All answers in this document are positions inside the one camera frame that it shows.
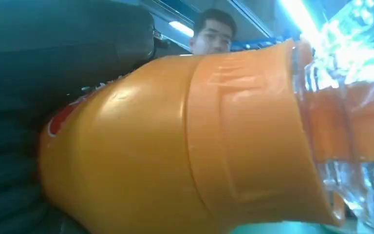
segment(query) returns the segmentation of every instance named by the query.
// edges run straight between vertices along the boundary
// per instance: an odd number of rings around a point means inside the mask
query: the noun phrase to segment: dark fabric
[[[153,50],[151,15],[109,0],[0,0],[0,234],[83,234],[36,180],[55,110]]]

